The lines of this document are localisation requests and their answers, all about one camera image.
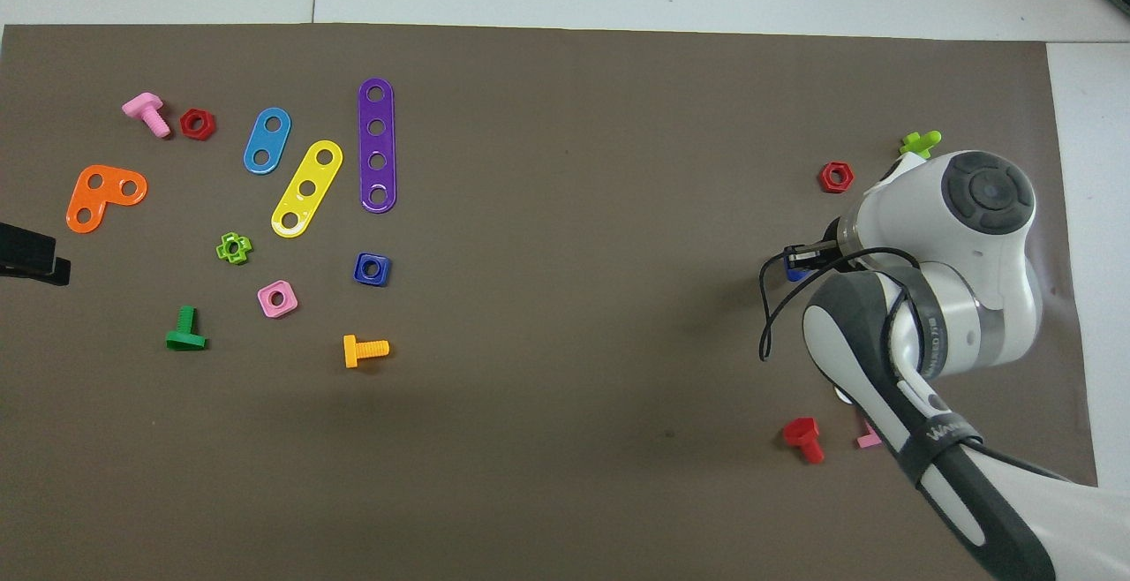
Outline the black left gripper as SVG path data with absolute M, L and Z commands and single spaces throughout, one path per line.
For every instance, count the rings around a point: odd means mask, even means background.
M 1 275 L 31 276 L 64 287 L 72 279 L 72 263 L 56 260 L 56 239 L 1 223 Z

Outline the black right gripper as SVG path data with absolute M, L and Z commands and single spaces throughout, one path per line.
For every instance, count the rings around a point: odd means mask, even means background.
M 822 242 L 831 243 L 822 251 L 822 261 L 826 266 L 835 262 L 844 255 L 853 254 L 853 218 L 852 216 L 840 216 L 832 220 L 825 229 Z

